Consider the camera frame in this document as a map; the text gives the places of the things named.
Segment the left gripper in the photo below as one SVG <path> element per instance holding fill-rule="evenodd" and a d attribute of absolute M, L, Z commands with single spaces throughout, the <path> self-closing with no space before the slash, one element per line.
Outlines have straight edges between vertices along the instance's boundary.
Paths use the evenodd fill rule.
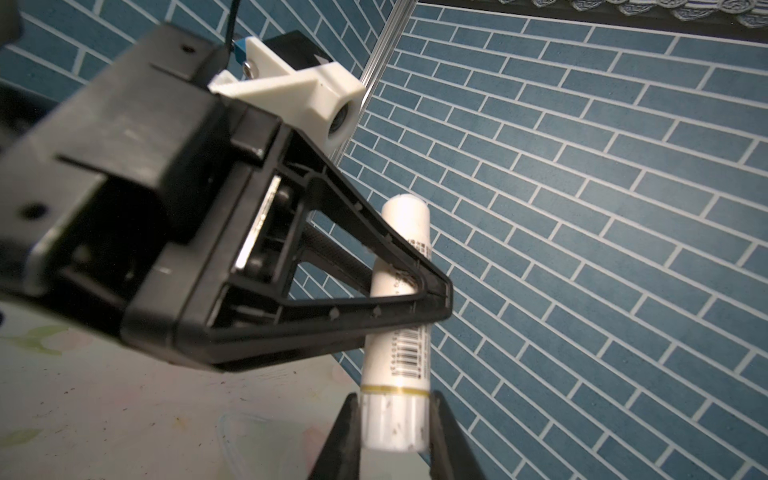
<path fill-rule="evenodd" d="M 3 294 L 174 364 L 311 355 L 287 295 L 312 147 L 208 90 L 224 54 L 159 26 L 3 151 Z"/>

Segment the white glue stick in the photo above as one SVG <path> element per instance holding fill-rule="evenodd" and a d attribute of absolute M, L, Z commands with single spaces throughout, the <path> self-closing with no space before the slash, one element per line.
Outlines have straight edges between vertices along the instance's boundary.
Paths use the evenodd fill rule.
<path fill-rule="evenodd" d="M 398 195 L 382 208 L 383 219 L 428 259 L 430 212 L 421 199 Z M 377 259 L 371 296 L 416 293 L 414 280 Z M 429 445 L 429 325 L 369 335 L 361 380 L 361 441 L 366 449 L 424 453 Z"/>

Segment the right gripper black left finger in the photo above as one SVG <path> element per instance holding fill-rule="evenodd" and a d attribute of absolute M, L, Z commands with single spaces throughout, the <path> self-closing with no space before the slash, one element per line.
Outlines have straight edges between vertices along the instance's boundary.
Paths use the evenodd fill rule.
<path fill-rule="evenodd" d="M 321 449 L 308 480 L 358 480 L 361 413 L 356 393 L 349 394 Z"/>

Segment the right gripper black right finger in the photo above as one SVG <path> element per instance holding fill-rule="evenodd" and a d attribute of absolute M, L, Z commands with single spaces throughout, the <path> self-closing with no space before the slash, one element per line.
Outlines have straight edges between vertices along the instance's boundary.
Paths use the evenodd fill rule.
<path fill-rule="evenodd" d="M 432 480 L 486 478 L 445 396 L 439 391 L 430 395 L 429 435 Z"/>

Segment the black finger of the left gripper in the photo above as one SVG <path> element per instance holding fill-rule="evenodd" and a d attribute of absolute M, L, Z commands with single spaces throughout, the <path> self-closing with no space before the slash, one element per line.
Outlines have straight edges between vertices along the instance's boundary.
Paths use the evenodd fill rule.
<path fill-rule="evenodd" d="M 373 270 L 310 223 L 318 212 L 402 277 Z M 298 131 L 280 129 L 247 171 L 203 271 L 203 358 L 235 372 L 361 346 L 366 336 L 447 319 L 453 287 Z"/>

